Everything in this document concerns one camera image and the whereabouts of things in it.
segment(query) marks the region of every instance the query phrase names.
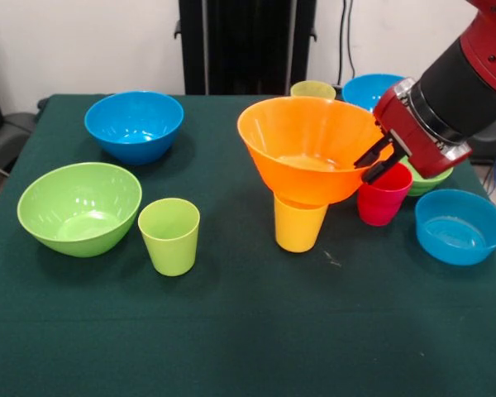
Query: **lime green cup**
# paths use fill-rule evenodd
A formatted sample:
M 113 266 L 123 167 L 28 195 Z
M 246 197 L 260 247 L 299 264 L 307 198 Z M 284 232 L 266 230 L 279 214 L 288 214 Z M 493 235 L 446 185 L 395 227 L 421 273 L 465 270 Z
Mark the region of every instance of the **lime green cup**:
M 162 275 L 182 275 L 195 263 L 200 212 L 181 198 L 163 198 L 147 205 L 138 226 L 152 264 Z
M 336 90 L 330 84 L 322 81 L 304 80 L 297 82 L 290 88 L 290 96 L 334 99 Z

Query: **plastic bowl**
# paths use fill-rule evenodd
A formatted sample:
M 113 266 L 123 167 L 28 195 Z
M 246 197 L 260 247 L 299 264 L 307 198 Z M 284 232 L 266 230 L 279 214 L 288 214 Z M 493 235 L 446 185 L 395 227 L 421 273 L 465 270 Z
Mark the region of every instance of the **plastic bowl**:
M 415 218 L 419 243 L 445 263 L 475 265 L 496 248 L 496 207 L 476 194 L 430 192 L 417 202 Z
M 96 102 L 84 125 L 108 153 L 129 165 L 158 160 L 173 144 L 184 109 L 162 93 L 117 93 Z
M 88 257 L 103 254 L 125 236 L 140 202 L 140 182 L 129 171 L 106 163 L 79 163 L 33 182 L 20 197 L 17 216 L 42 244 Z
M 444 180 L 448 178 L 452 174 L 452 171 L 454 170 L 453 168 L 450 168 L 434 178 L 424 179 L 417 172 L 417 170 L 413 168 L 413 166 L 408 161 L 407 157 L 404 157 L 402 160 L 400 160 L 400 162 L 406 165 L 410 170 L 410 172 L 412 173 L 413 183 L 412 183 L 412 188 L 408 193 L 408 196 L 414 196 L 414 197 L 422 196 L 423 194 L 434 189 L 437 185 L 444 182 Z
M 404 79 L 395 74 L 364 74 L 349 80 L 341 91 L 344 101 L 373 112 L 389 87 Z
M 237 128 L 270 190 L 317 206 L 345 200 L 360 187 L 369 167 L 354 163 L 382 137 L 371 113 L 314 97 L 258 102 L 239 116 Z M 392 152 L 386 147 L 380 159 Z
M 304 80 L 296 83 L 290 88 L 290 95 L 293 97 L 318 97 L 334 99 L 336 90 L 327 83 L 316 80 Z

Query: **cup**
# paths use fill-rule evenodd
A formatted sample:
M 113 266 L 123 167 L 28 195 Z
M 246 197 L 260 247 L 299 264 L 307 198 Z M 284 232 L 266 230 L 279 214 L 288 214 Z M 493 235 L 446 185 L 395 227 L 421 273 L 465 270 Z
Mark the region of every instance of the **cup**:
M 174 276 L 193 267 L 199 223 L 198 208 L 181 198 L 163 198 L 143 208 L 138 227 L 156 271 Z
M 322 81 L 305 80 L 296 83 L 290 88 L 290 96 L 334 99 L 336 90 L 330 84 Z
M 328 205 L 294 203 L 274 195 L 275 240 L 286 251 L 305 252 L 316 242 Z
M 371 226 L 386 226 L 391 222 L 412 187 L 412 173 L 397 163 L 373 184 L 358 189 L 358 214 Z

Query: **light blue bowl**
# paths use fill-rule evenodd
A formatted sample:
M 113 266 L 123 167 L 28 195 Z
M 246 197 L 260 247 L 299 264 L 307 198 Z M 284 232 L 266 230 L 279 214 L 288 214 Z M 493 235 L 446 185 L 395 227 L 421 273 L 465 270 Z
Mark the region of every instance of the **light blue bowl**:
M 182 105 L 162 93 L 117 93 L 96 102 L 84 125 L 108 153 L 129 165 L 158 160 L 173 144 L 184 119 Z
M 496 207 L 476 194 L 430 192 L 417 202 L 415 218 L 419 243 L 440 261 L 475 265 L 496 249 Z
M 364 74 L 349 80 L 341 91 L 343 100 L 373 112 L 389 87 L 404 79 L 394 74 Z

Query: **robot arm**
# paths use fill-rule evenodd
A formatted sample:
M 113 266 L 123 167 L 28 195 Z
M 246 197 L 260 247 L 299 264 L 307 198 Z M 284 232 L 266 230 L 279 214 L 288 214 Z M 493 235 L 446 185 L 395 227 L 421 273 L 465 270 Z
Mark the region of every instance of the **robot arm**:
M 466 139 L 496 120 L 496 0 L 469 0 L 479 9 L 463 34 L 416 82 L 390 88 L 373 114 L 384 137 L 355 166 L 371 165 L 380 151 L 394 152 L 362 179 L 372 182 L 405 155 L 425 178 L 470 154 Z

